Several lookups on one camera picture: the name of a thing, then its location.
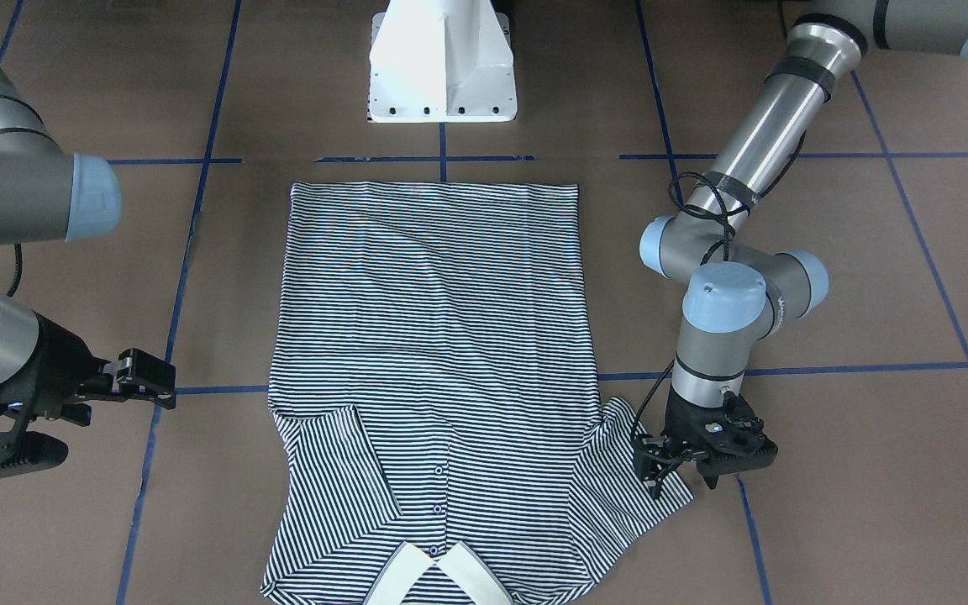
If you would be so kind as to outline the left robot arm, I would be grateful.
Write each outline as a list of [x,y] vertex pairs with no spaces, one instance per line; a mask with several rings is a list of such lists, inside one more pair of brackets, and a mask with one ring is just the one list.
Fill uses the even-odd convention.
[[968,1],[814,1],[785,31],[785,54],[710,169],[675,176],[676,215],[645,227],[646,267],[687,287],[660,435],[631,428],[635,475],[651,497],[692,463],[708,487],[777,455],[741,387],[757,341],[806,317],[829,273],[803,251],[769,255],[736,234],[792,165],[838,81],[871,50],[968,58]]

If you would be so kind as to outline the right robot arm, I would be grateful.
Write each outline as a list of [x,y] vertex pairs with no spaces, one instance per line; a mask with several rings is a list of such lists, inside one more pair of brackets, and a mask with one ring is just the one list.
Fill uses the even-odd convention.
[[[0,245],[104,236],[122,212],[110,164],[62,150],[0,66]],[[0,292],[0,416],[84,426],[91,399],[146,399],[173,409],[174,382],[174,367],[143,351],[97,359],[75,334]]]

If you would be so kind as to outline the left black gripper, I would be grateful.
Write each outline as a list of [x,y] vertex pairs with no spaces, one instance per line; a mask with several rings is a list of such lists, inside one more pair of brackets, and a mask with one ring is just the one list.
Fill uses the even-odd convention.
[[635,475],[650,498],[661,499],[665,479],[691,462],[693,450],[706,451],[706,457],[696,460],[696,471],[708,489],[715,490],[723,476],[775,463],[779,448],[763,428],[764,422],[740,394],[727,392],[722,406],[707,408],[670,392],[662,434],[634,436]]

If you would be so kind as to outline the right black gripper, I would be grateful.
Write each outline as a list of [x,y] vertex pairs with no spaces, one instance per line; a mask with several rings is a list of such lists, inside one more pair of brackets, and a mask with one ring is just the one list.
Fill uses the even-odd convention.
[[123,351],[115,361],[98,359],[77,334],[41,314],[37,320],[37,347],[24,367],[24,420],[88,426],[92,407],[87,399],[99,393],[108,393],[107,401],[146,401],[176,409],[176,368],[169,361],[137,348]]

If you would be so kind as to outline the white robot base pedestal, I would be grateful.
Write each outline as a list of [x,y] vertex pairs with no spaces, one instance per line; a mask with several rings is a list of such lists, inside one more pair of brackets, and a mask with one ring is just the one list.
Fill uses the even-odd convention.
[[507,1],[391,1],[371,19],[366,117],[506,123],[518,115]]

